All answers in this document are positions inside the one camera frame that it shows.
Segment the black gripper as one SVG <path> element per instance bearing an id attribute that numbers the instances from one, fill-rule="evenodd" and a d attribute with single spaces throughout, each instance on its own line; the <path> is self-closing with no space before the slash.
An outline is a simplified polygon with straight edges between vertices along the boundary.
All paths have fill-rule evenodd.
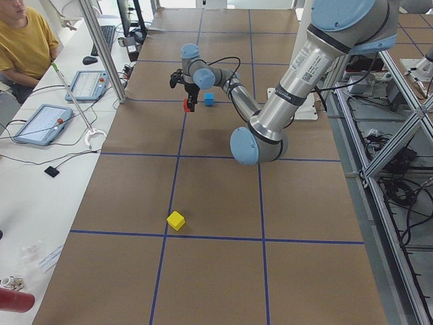
<path id="1" fill-rule="evenodd" d="M 200 88 L 195 84 L 193 77 L 184 74 L 183 75 L 184 88 L 188 93 L 187 98 L 187 112 L 194 112 L 197 102 L 197 96 L 199 94 Z"/>

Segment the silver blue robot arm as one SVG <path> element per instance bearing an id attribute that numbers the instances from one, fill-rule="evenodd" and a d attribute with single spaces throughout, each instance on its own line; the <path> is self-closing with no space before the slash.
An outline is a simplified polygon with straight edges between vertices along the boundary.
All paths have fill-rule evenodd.
<path id="1" fill-rule="evenodd" d="M 182 46 L 182 67 L 171 74 L 170 87 L 184 86 L 186 112 L 194 111 L 200 90 L 220 87 L 246 122 L 230 137 L 234 159 L 243 165 L 272 162 L 286 153 L 284 129 L 336 58 L 377 53 L 395 44 L 399 7 L 399 1 L 387 0 L 314 1 L 306 41 L 264 106 L 234 71 L 205 63 L 192 43 Z"/>

